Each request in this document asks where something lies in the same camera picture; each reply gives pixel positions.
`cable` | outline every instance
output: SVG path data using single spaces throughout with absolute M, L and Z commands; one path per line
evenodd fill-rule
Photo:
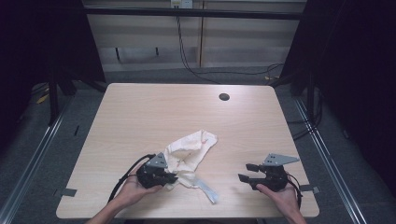
M 294 177 L 293 175 L 288 174 L 288 176 L 291 176 L 296 182 L 297 182 L 297 186 L 288 179 L 288 182 L 296 189 L 297 192 L 297 204 L 298 204 L 298 208 L 301 208 L 301 202 L 302 202 L 302 198 L 303 198 L 303 194 L 301 194 L 301 186 L 300 183 L 298 182 L 297 178 Z
M 125 173 L 125 175 L 122 176 L 122 178 L 119 179 L 119 183 L 117 183 L 117 185 L 114 187 L 113 191 L 111 191 L 110 197 L 108 198 L 107 203 L 109 203 L 111 200 L 114 199 L 114 196 L 116 195 L 117 191 L 119 190 L 121 184 L 129 177 L 129 173 L 131 173 L 131 171 L 136 167 L 136 165 L 141 162 L 142 160 L 149 158 L 152 159 L 155 157 L 155 154 L 148 154 L 142 158 L 140 158 L 139 160 L 137 160 L 137 162 L 134 163 L 134 165 L 131 166 L 131 168 L 129 168 L 129 170 Z
M 314 124 L 308 128 L 308 130 L 302 130 L 296 134 L 294 134 L 293 140 L 296 141 L 304 136 L 306 136 L 308 133 L 313 132 L 320 124 L 321 119 L 322 119 L 322 113 L 323 113 L 323 109 L 322 109 L 322 104 L 323 104 L 323 95 L 321 93 L 321 91 L 318 93 L 318 107 L 317 107 L 317 114 L 315 115 L 315 120 L 314 120 Z
M 206 80 L 206 81 L 210 81 L 216 84 L 220 84 L 217 81 L 205 78 L 205 77 L 200 77 L 198 75 L 208 75 L 208 74 L 236 74 L 236 75 L 246 75 L 246 76 L 256 76 L 256 75 L 261 75 L 261 74 L 265 74 L 268 73 L 276 68 L 278 68 L 279 66 L 283 66 L 283 63 L 274 63 L 274 64 L 270 64 L 265 71 L 263 72 L 257 72 L 257 73 L 242 73 L 242 72 L 195 72 L 192 71 L 192 69 L 189 66 L 189 63 L 187 61 L 187 57 L 186 57 L 186 53 L 184 50 L 184 44 L 183 44 L 183 38 L 182 38 L 182 34 L 181 34 L 181 27 L 180 27 L 180 17 L 177 17 L 177 31 L 178 31 L 178 41 L 179 41 L 179 51 L 180 51 L 180 57 L 181 57 L 181 61 L 183 62 L 184 67 L 191 72 L 193 75 L 195 75 L 196 77 Z M 271 77 L 269 76 L 269 79 L 266 83 L 266 85 L 269 84 L 269 81 L 271 80 Z

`black curtain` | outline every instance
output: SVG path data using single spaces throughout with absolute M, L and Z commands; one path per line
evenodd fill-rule
M 294 76 L 299 94 L 307 73 L 314 74 L 327 104 L 396 195 L 396 2 L 326 2 L 327 9 L 323 1 L 307 2 L 304 13 L 328 18 L 299 24 L 282 76 Z

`round black object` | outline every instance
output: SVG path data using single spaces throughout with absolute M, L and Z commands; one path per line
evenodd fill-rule
M 227 93 L 222 93 L 222 94 L 219 95 L 219 98 L 222 101 L 228 101 L 228 100 L 230 100 L 230 95 L 227 94 Z

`metal bracket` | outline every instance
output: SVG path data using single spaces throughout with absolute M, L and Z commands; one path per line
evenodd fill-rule
M 168 163 L 163 153 L 158 153 L 158 155 L 147 162 L 147 166 L 165 169 L 168 168 Z
M 283 156 L 283 155 L 270 153 L 262 164 L 265 166 L 280 166 L 299 160 L 300 159 L 296 157 Z

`gray floor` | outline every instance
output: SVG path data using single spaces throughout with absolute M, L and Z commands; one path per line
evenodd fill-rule
M 200 75 L 221 84 L 265 85 L 265 74 L 240 75 L 224 71 L 256 73 L 265 67 L 207 68 L 204 71 L 220 72 Z M 278 75 L 280 68 L 271 73 Z M 140 83 L 201 83 L 213 84 L 194 76 L 186 69 L 165 69 L 132 72 L 106 73 L 107 82 Z M 64 189 L 74 168 L 78 154 L 92 125 L 103 94 L 83 83 L 76 83 L 77 94 L 64 112 L 63 122 L 53 138 L 44 160 L 19 207 L 12 223 L 82 223 L 84 220 L 61 220 L 56 217 L 60 198 L 54 196 L 56 189 Z M 286 120 L 301 120 L 295 99 L 290 96 L 289 86 L 276 88 Z M 38 95 L 33 96 L 21 120 L 19 131 L 0 164 L 0 205 L 4 205 L 17 181 L 29 163 L 30 158 L 47 130 L 49 101 L 37 105 Z M 61 95 L 61 105 L 66 102 Z M 302 123 L 290 124 L 290 133 L 304 130 Z M 362 158 L 359 148 L 343 135 L 343 126 L 338 123 L 331 110 L 324 103 L 323 118 L 318 127 L 332 158 L 343 175 L 351 193 L 356 198 L 367 223 L 393 223 L 396 220 L 396 202 L 378 175 Z M 316 194 L 320 214 L 309 218 L 308 223 L 353 223 L 340 194 L 326 170 L 322 158 L 309 135 L 295 142 L 305 171 L 312 186 L 320 188 Z M 284 218 L 266 219 L 267 223 L 286 223 Z

